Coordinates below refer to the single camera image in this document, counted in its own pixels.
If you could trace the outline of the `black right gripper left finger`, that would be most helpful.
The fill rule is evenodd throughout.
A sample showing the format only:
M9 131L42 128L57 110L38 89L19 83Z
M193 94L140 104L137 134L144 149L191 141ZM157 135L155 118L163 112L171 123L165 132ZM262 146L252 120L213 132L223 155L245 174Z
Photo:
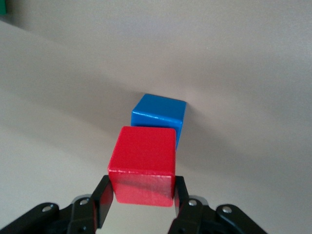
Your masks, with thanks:
M76 198L60 209L56 203L42 203L0 230L2 234L94 234L102 228L114 192L107 175L90 196Z

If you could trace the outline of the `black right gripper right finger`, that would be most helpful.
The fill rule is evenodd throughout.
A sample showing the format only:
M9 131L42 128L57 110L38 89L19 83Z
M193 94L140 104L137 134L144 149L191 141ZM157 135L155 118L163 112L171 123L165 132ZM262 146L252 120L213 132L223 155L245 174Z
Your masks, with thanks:
M215 210L188 194L184 177L175 177L175 211L170 234L265 234L240 208L223 204Z

